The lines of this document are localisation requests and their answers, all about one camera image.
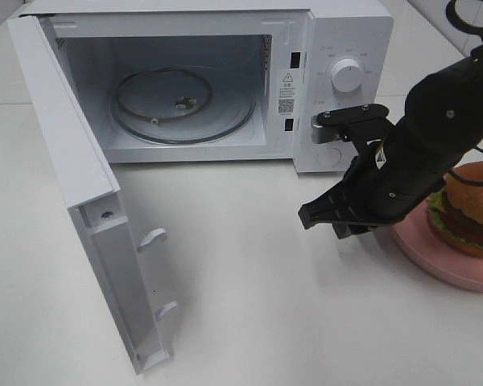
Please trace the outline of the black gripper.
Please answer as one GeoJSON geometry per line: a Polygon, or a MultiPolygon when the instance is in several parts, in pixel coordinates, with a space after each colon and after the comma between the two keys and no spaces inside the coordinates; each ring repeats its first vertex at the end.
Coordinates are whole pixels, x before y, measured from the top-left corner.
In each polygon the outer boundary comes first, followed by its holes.
{"type": "Polygon", "coordinates": [[[370,221],[386,221],[391,217],[386,205],[392,200],[379,179],[377,153],[393,128],[384,117],[351,121],[342,126],[340,134],[350,140],[357,156],[337,183],[317,199],[303,204],[298,212],[305,229],[317,224],[332,224],[337,238],[348,238],[374,231],[370,221]]]}

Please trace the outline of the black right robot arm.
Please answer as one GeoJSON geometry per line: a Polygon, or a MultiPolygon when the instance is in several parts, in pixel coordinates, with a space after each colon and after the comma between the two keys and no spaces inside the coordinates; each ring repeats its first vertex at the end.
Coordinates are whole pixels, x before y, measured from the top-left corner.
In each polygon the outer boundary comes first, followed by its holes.
{"type": "Polygon", "coordinates": [[[309,219],[331,222],[340,239],[402,220],[444,185],[443,176],[483,139],[483,48],[427,76],[405,115],[367,145],[309,219]]]}

